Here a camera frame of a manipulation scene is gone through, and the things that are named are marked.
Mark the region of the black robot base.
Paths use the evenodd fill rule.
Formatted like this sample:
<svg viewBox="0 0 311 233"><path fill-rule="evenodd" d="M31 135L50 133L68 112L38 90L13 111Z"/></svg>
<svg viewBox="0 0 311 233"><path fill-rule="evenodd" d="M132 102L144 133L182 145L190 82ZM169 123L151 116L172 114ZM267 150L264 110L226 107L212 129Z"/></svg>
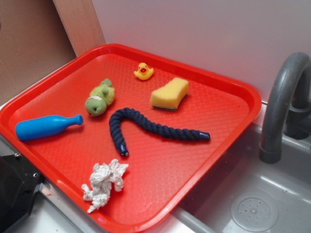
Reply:
<svg viewBox="0 0 311 233"><path fill-rule="evenodd" d="M6 233L32 212L39 186L39 170L19 154L0 157L0 231Z"/></svg>

